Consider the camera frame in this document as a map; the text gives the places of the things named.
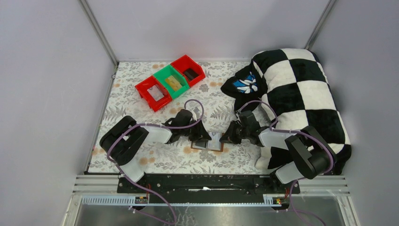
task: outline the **checkered pillow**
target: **checkered pillow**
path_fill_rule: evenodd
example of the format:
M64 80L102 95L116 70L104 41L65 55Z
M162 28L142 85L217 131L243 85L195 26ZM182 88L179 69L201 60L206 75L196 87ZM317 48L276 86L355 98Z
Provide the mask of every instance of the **checkered pillow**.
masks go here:
M255 76L257 87L237 100L242 103L261 98L268 103L278 116L276 129L302 129L308 125L316 128L337 154L337 163L331 173L341 174L351 156L351 146L317 56L305 49L264 51L256 54L246 68L235 75L235 80L251 74ZM274 121L270 109L262 107ZM255 166L273 169L291 161L287 150L263 147Z

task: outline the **gray wall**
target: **gray wall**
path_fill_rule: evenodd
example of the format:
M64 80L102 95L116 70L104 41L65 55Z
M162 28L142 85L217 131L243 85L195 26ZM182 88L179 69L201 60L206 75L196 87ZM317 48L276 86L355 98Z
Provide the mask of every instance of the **gray wall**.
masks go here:
M121 61L250 59L303 48L328 0L89 0Z
M397 225L399 2L339 1L313 51L353 144L345 175L363 226Z
M0 225L59 225L111 61L77 0L6 0L0 73Z

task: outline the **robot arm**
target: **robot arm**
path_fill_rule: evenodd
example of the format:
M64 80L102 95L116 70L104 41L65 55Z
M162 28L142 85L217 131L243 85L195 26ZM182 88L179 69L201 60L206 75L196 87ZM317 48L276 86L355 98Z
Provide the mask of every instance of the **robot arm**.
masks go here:
M254 145L278 147L289 151L293 161L271 173L273 186L278 187L303 177L313 179L328 169L329 156L314 141L299 134L274 132L269 127L260 127L251 111L242 112L238 117L239 121L230 123L220 142L240 144L242 139L249 139ZM335 163L335 153L314 127L307 126L301 131L320 141L330 152Z
M193 114L185 109L180 110L175 118L170 118L163 125L165 127L184 127L196 122ZM113 143L129 128L135 126L137 122L131 116L123 117L115 126L112 127L101 139L100 146L108 151ZM120 140L111 151L111 157L121 167L125 174L133 181L138 181L143 175L143 170L137 162L133 160L138 149L144 142L159 142L171 144L177 141L180 136L187 136L192 142L199 140L211 140L205 130L202 121L186 129L167 129L154 126L138 126L130 131Z
M164 125L170 127L188 126L196 121L192 117L193 115L190 111L182 109L175 118L169 119ZM239 118L239 121L232 121L230 123L220 142L240 144L242 139L249 139L254 145L286 149L293 158L291 163L271 173L271 181L269 181L271 186L277 188L303 177L313 179L328 169L330 161L327 153L318 144L306 139L306 137L290 133L274 132L270 131L268 127L260 127L259 122L256 121L252 112L249 111L240 113ZM108 151L117 138L134 125L136 125L136 121L130 116L125 116L101 138L100 146ZM316 138L326 146L335 162L335 153L315 128L308 126L303 128L302 132ZM187 136L192 142L211 140L201 121L186 129L139 126L117 143L111 152L111 157L127 176L133 181L138 181L144 175L144 172L138 166L137 162L133 160L133 157L142 143L160 142L171 144L177 141L180 136ZM313 146L313 149L310 151L307 148L309 146Z

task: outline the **plastic storage bin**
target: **plastic storage bin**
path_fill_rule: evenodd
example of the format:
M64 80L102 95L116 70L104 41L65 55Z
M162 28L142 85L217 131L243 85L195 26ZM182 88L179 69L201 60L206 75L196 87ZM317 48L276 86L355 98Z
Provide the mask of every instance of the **plastic storage bin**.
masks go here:
M148 92L148 89L152 88L153 86L156 86L163 94L163 97L158 101L156 101ZM154 76L150 76L144 81L140 82L135 86L135 88L140 96L147 101L148 105L155 112L172 101L172 97L169 95L166 88Z
M184 78L187 80L187 83L190 87L193 85L197 84L199 81L205 78L204 71L202 70L201 66L199 66L196 62L194 62L191 58L189 58L187 55L182 56L181 58L175 60L172 65ZM192 69L198 76L195 77L194 79L190 80L184 72L187 69Z
M165 81L165 79L167 79L169 76L173 76L180 83L180 85L182 85L179 90L173 90L173 88ZM171 65L168 65L154 73L154 77L166 88L172 99L176 99L190 88L187 80Z

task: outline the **floral tablecloth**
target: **floral tablecloth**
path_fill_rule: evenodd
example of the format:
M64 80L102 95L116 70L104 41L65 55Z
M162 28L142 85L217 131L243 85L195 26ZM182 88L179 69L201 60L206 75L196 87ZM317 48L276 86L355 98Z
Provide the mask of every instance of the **floral tablecloth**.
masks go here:
M234 99L223 94L220 87L249 62L202 62L199 63L206 78L184 92L180 97L154 111L140 98L135 85L148 78L168 63L166 62L121 62L113 88L99 128L88 171L91 173L115 173L118 169L106 159L100 138L123 116L130 115L138 122L160 124L175 117L188 99L197 99L205 107L203 123L208 132L225 132L233 113ZM201 107L189 102L188 109L199 116ZM260 108L254 111L261 126L268 124L267 116ZM224 144L223 152L201 151L190 148L186 137L170 145L160 143L143 144L137 152L137 161L147 173L215 173L215 174L265 174L255 168L260 157L260 147L243 140L241 145Z

